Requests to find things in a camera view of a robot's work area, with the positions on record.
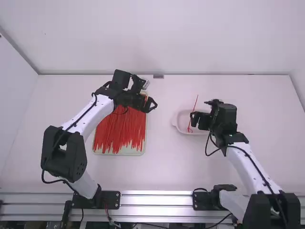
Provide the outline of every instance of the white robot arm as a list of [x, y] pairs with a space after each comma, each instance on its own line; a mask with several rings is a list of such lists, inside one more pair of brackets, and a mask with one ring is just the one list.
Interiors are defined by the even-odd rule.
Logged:
[[[237, 131], [236, 106], [217, 99], [205, 103], [211, 106], [210, 113], [190, 113], [193, 127], [210, 131], [205, 154], [211, 156], [221, 150], [237, 170], [250, 198], [238, 194], [234, 185], [216, 185], [205, 197], [211, 199], [215, 207], [229, 210], [239, 222], [243, 223], [243, 229], [299, 228], [301, 213], [299, 199], [294, 193], [285, 193], [255, 158], [248, 139]], [[216, 138], [216, 142], [212, 140], [212, 135]], [[207, 154], [209, 140], [218, 149]]]
[[[130, 78], [133, 85], [130, 90], [125, 90]], [[74, 118], [63, 123], [61, 127], [49, 126], [43, 137], [42, 181], [46, 184], [62, 181], [80, 196], [87, 199], [98, 198], [101, 187], [86, 171], [87, 156], [84, 143], [98, 123], [118, 105], [129, 106], [144, 113], [155, 109], [157, 103], [151, 97], [146, 98], [140, 94], [148, 85], [149, 81], [137, 75], [115, 70], [112, 81], [92, 93], [89, 104]], [[45, 171], [60, 179], [45, 181]]]

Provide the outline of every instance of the white table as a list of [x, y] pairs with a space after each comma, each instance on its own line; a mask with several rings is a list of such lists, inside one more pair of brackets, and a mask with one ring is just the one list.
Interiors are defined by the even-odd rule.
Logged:
[[[60, 126], [91, 99], [112, 76], [40, 76], [28, 110], [1, 174], [0, 187], [65, 189], [41, 182], [43, 132]], [[165, 75], [151, 80], [148, 93], [158, 108], [148, 114], [147, 145], [142, 156], [98, 156], [93, 134], [86, 142], [87, 170], [105, 189], [193, 190], [235, 184], [235, 169], [219, 153], [204, 155], [205, 136], [186, 136], [171, 126], [178, 109], [209, 107], [213, 98], [237, 106], [238, 130], [249, 139], [265, 170], [285, 191], [305, 192], [305, 114], [287, 75]], [[46, 180], [54, 177], [46, 174]]]

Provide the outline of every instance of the black cable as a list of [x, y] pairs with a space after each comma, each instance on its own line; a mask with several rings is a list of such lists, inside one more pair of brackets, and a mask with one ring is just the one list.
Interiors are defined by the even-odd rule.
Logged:
[[155, 225], [155, 224], [151, 224], [151, 223], [140, 223], [140, 224], [144, 224], [144, 225], [148, 225], [148, 226], [152, 226], [152, 227], [157, 227], [157, 228], [168, 229], [167, 227], [163, 227], [163, 226], [159, 226], [159, 225]]
[[211, 142], [213, 143], [213, 145], [214, 146], [216, 146], [217, 148], [218, 148], [218, 146], [216, 145], [216, 143], [213, 141], [213, 139], [212, 139], [212, 134], [210, 135], [210, 140], [211, 140]]
[[218, 226], [218, 225], [221, 224], [226, 218], [228, 218], [230, 215], [232, 215], [232, 213], [226, 215], [226, 216], [225, 216], [222, 220], [220, 220], [218, 223], [216, 223], [216, 224], [214, 224], [214, 225], [212, 225], [212, 226], [210, 226], [210, 227], [207, 227], [207, 228], [205, 228], [205, 229], [210, 229], [210, 228], [213, 228], [213, 227]]
[[84, 209], [81, 208], [81, 220], [80, 220], [80, 224], [81, 224], [83, 219], [84, 219]]
[[115, 114], [115, 115], [124, 115], [124, 114], [126, 114], [127, 112], [129, 111], [129, 109], [128, 109], [128, 107], [126, 107], [126, 110], [123, 112], [123, 113], [112, 113], [112, 114]]
[[138, 225], [138, 223], [135, 223], [135, 224], [131, 227], [131, 229], [134, 229], [135, 226], [137, 226], [137, 225]]
[[212, 132], [210, 131], [210, 133], [209, 133], [209, 135], [208, 135], [208, 139], [206, 140], [205, 150], [204, 150], [206, 156], [211, 156], [211, 155], [213, 155], [214, 153], [216, 153], [217, 151], [221, 150], [221, 148], [218, 148], [218, 149], [214, 150], [213, 152], [211, 152], [210, 154], [207, 154], [206, 150], [207, 150], [207, 148], [208, 148], [209, 139], [212, 138], [211, 135], [212, 135]]

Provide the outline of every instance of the metal frame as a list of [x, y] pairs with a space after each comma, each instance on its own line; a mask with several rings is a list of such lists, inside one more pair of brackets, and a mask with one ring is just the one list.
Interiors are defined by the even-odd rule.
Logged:
[[[122, 191], [119, 210], [109, 210], [118, 222], [182, 222], [217, 223], [228, 211], [193, 210], [191, 191]], [[0, 220], [60, 221], [66, 200], [72, 193], [52, 192], [5, 192], [0, 191], [4, 205]], [[301, 201], [301, 224], [305, 224], [305, 196]], [[80, 221], [81, 210], [73, 209], [69, 221]], [[84, 222], [107, 221], [103, 209], [84, 209]]]

